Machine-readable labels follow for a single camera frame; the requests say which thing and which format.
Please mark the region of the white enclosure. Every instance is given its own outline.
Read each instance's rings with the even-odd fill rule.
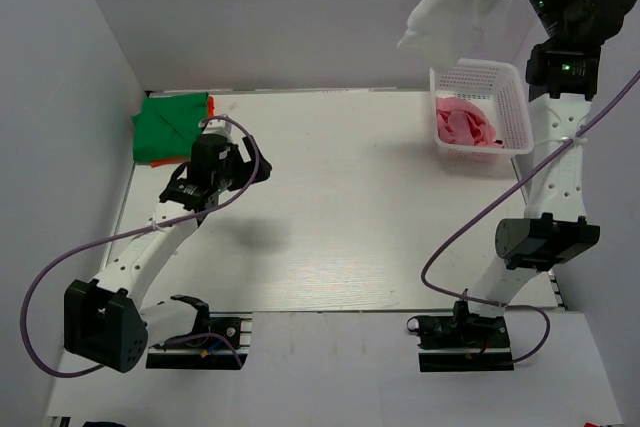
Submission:
[[[418,2],[0,0],[2,425],[40,425],[52,382],[24,352],[20,304],[54,256],[113,230],[132,168],[129,117],[143,91],[424,89],[429,65],[396,50]],[[638,69],[638,32],[640,7],[604,48],[594,110]],[[490,26],[465,56],[511,62],[524,72],[531,47],[543,39],[527,1],[513,0],[507,23]],[[590,136],[584,195],[602,240],[557,269],[569,306],[586,314],[631,426],[640,426],[638,103],[636,89]],[[64,288],[94,272],[102,254],[76,257],[36,293],[30,330],[53,366],[62,352]]]

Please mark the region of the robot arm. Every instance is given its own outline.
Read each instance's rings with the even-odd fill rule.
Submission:
[[[209,122],[192,147],[190,162],[171,176],[147,225],[203,212],[217,205],[222,192],[242,188],[256,162],[249,139],[243,140],[251,156],[249,162],[242,160],[238,146],[232,142],[230,125]],[[266,180],[271,172],[262,155],[258,162],[254,182]],[[207,332],[209,306],[193,297],[176,295],[141,309],[151,283],[204,217],[169,223],[134,237],[124,252],[89,282],[75,280],[64,296],[65,349],[128,372],[148,345]]]
[[[549,35],[533,48],[526,72],[538,165],[585,123],[597,93],[602,45],[618,34],[637,0],[529,1]],[[531,279],[575,258],[600,237],[600,228],[586,219],[582,158],[582,143],[575,142],[534,178],[524,218],[499,223],[496,256],[467,295],[500,306],[460,300],[453,316],[415,319],[411,331],[420,335],[421,370],[513,368],[504,306]],[[481,357],[470,354],[478,349]]]

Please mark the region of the white basket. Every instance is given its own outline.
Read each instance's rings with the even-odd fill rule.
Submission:
[[[496,140],[504,148],[447,144],[440,140],[437,97],[459,97],[478,107],[496,129]],[[513,65],[488,60],[461,59],[448,72],[431,69],[433,132],[438,152],[455,160],[491,162],[528,154],[533,150],[533,133],[522,81]]]

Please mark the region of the white table surface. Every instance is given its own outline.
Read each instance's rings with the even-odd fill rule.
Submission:
[[[409,313],[258,313],[240,372],[103,369],[57,380],[48,415],[127,427],[582,427],[621,423],[582,314],[552,313],[544,349],[513,372],[420,373]],[[515,355],[533,313],[506,316]],[[87,361],[63,356],[62,370]]]
[[[217,95],[216,113],[253,133],[272,176],[206,219],[145,304],[180,293],[214,311],[451,308],[452,299],[422,286],[420,270],[516,177],[509,162],[439,158],[428,102],[424,92]],[[135,168],[120,231],[147,221],[174,168]],[[471,287],[494,255],[495,226],[523,209],[522,196],[512,196],[456,242],[430,278],[456,291]],[[515,302],[557,306],[546,275]]]

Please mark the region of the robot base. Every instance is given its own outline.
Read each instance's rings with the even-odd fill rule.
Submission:
[[[420,338],[420,372],[487,372],[513,370],[509,333],[503,318],[495,329],[474,341],[463,341],[456,332],[453,316],[416,316]]]
[[[244,364],[251,343],[251,314],[220,314],[211,312],[209,331],[223,336],[236,349]],[[238,363],[226,346],[215,338],[196,340],[184,344],[153,346],[147,355],[147,369],[180,370],[240,370]]]

